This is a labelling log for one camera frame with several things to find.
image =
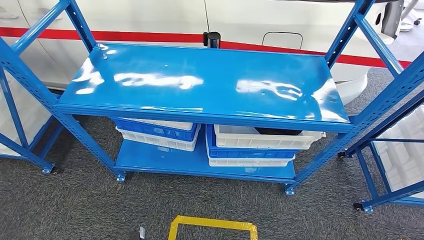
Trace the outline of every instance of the plastic crate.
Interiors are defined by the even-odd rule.
[[[181,140],[172,139],[168,137],[155,136],[155,135],[150,135],[145,133],[123,130],[123,129],[119,129],[118,127],[116,127],[115,129],[118,130],[122,134],[122,137],[126,140],[193,152],[196,147],[196,141],[198,139],[200,128],[201,128],[201,124],[198,124],[194,134],[193,141],[181,141]]]
[[[306,150],[322,137],[319,131],[299,135],[263,135],[254,127],[214,125],[216,146],[220,148],[260,148]]]
[[[215,158],[209,155],[209,145],[206,144],[207,158],[211,167],[285,167],[293,158]]]
[[[199,125],[197,123],[182,122],[181,126],[184,126],[186,128],[190,127],[189,130],[186,130],[186,129],[169,127],[169,126],[176,126],[177,124],[172,124],[172,123],[177,123],[177,122],[149,121],[144,119],[134,120],[133,118],[129,118],[129,119],[128,118],[111,118],[111,119],[115,122],[117,128],[120,130],[126,130],[126,131],[141,133],[141,134],[155,135],[159,137],[181,140],[186,142],[193,141],[196,134],[196,129]],[[161,123],[165,125],[156,125],[152,123]]]
[[[298,149],[270,149],[270,148],[230,148],[218,147],[214,125],[206,124],[208,155],[220,159],[293,159]]]

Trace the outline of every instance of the yellow floor marking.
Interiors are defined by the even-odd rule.
[[[202,217],[194,217],[194,216],[180,216],[180,215],[177,215],[176,218],[171,223],[168,240],[175,240],[177,238],[178,224],[197,225],[197,226],[222,228],[222,229],[245,230],[245,231],[250,231],[250,240],[258,240],[258,229],[256,228],[255,225],[253,225],[250,222],[227,221],[227,220],[202,218]]]

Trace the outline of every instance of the glossy blue surface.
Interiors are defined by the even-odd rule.
[[[293,161],[289,161],[285,167],[209,166],[204,126],[198,134],[193,152],[124,140],[115,168],[130,172],[183,174],[278,183],[294,182],[295,177]]]
[[[350,126],[327,63],[316,55],[98,44],[56,106],[111,117],[167,113],[168,120],[182,114],[204,123],[236,116]]]

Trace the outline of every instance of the black wheel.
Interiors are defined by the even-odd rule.
[[[62,171],[62,169],[60,169],[60,168],[58,168],[58,167],[54,166],[54,167],[51,169],[50,174],[51,174],[51,175],[57,175],[57,174],[60,174],[60,173],[62,173],[62,172],[63,172],[63,171]]]
[[[358,211],[363,211],[364,210],[364,206],[362,206],[362,203],[354,203],[353,204],[353,208],[358,210]]]
[[[346,158],[346,157],[347,157],[347,156],[346,156],[346,152],[341,151],[341,152],[337,153],[337,157],[338,157],[339,159],[344,159],[344,158]]]

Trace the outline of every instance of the black post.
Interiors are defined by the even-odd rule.
[[[221,41],[221,34],[219,32],[204,32],[203,45],[210,49],[219,49]]]

